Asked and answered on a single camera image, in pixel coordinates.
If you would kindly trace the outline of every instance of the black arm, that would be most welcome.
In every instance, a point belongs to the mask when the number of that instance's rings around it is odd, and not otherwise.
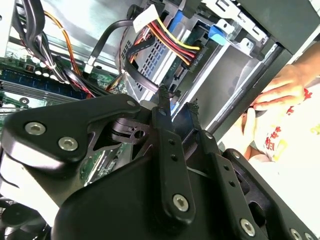
[[[158,94],[152,110],[120,94],[8,117],[2,158],[45,173],[48,184],[72,178],[96,151],[134,144],[130,163],[64,201],[51,239],[316,239],[241,154],[221,154],[195,104],[172,123],[168,91]],[[30,131],[30,122],[40,124]]]

